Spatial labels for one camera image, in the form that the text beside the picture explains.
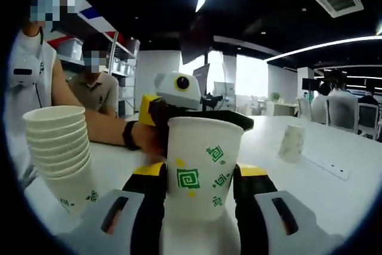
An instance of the hand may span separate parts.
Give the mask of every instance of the hand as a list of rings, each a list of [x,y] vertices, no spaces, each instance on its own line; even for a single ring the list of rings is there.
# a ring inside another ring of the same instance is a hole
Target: hand
[[[158,131],[155,127],[136,122],[131,129],[131,137],[143,152],[149,155],[163,155]]]

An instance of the black wristband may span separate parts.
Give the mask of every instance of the black wristband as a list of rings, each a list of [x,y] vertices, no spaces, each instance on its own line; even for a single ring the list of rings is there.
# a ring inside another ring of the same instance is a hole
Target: black wristband
[[[134,143],[133,137],[131,136],[131,130],[133,129],[133,125],[137,121],[127,122],[125,126],[124,133],[122,136],[124,137],[125,147],[129,150],[139,150],[140,148]]]

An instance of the white paper cup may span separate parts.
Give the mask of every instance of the white paper cup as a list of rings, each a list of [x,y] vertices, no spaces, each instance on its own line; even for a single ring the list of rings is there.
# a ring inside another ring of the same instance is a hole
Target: white paper cup
[[[53,128],[50,130],[27,130],[26,137],[31,139],[52,139],[55,137],[65,136],[86,127],[84,119],[65,127]]]
[[[281,141],[278,157],[285,162],[297,163],[301,159],[305,139],[305,129],[297,125],[287,126]]]
[[[39,171],[39,174],[42,174],[45,177],[63,177],[68,176],[72,173],[76,173],[78,170],[80,170],[89,160],[91,159],[91,152],[88,150],[88,152],[85,154],[85,156],[81,159],[81,161],[77,162],[76,164],[65,168],[64,170],[53,170],[53,171],[44,171],[39,170],[37,167],[37,170]]]
[[[85,119],[85,108],[53,106],[31,110],[23,115],[27,130],[50,130],[65,127]]]
[[[226,202],[243,129],[229,122],[179,117],[168,121],[169,214],[212,221]]]
[[[77,139],[80,139],[82,136],[88,134],[86,127],[82,127],[80,130],[74,131],[70,134],[66,134],[61,137],[54,137],[51,139],[33,139],[31,137],[27,137],[26,141],[28,145],[32,148],[37,149],[51,149],[57,146],[64,146],[69,143],[74,142]]]
[[[87,204],[96,202],[98,198],[98,186],[91,161],[87,161],[80,170],[68,176],[51,178],[42,175],[42,178],[69,213],[81,214]]]
[[[38,162],[41,164],[58,164],[60,162],[68,161],[78,156],[86,149],[89,149],[89,141],[84,141],[78,148],[71,149],[68,152],[64,152],[58,155],[38,156],[32,154],[32,159],[34,162]]]
[[[57,146],[49,149],[38,149],[34,148],[33,146],[29,146],[29,150],[32,156],[55,156],[68,152],[70,150],[74,150],[83,145],[85,142],[89,142],[88,134],[84,134],[82,137],[78,138],[74,142],[68,143],[66,145]]]
[[[77,155],[62,159],[61,156],[59,157],[59,161],[56,161],[56,158],[52,156],[51,161],[42,162],[39,160],[39,158],[32,157],[32,161],[39,172],[44,173],[53,173],[55,171],[62,171],[67,168],[73,167],[75,164],[81,162],[86,157],[90,156],[89,151],[89,143],[82,148],[82,151],[78,153]]]

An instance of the black ceiling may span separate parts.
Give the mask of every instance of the black ceiling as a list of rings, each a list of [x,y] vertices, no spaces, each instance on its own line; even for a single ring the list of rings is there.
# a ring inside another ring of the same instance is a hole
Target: black ceiling
[[[315,0],[206,0],[202,14],[214,35],[240,39],[285,53],[315,44],[375,35],[382,23],[382,0],[361,0],[365,9],[332,18]],[[198,0],[89,0],[124,36],[141,41],[141,49],[179,48],[165,32],[187,30]],[[215,43],[214,48],[232,50]],[[269,62],[281,67],[382,64],[382,41],[341,44]],[[273,55],[249,48],[238,53],[266,59]],[[375,69],[353,73],[372,75]]]

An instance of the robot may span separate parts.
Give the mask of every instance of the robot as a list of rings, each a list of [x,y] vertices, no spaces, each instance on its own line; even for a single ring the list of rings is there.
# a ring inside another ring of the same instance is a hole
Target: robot
[[[201,94],[194,76],[158,74],[155,87],[156,95],[143,96],[139,120],[156,126],[165,146],[167,121],[175,116],[229,121],[245,131],[253,127],[252,119],[229,110],[197,111]],[[241,255],[318,255],[341,244],[341,236],[328,235],[317,225],[312,210],[287,191],[278,191],[266,170],[237,164],[232,182]],[[164,163],[140,167],[121,191],[111,191],[89,205],[79,227],[58,237],[78,254],[159,254],[166,192]],[[121,212],[118,225],[113,235],[107,234],[117,211]]]

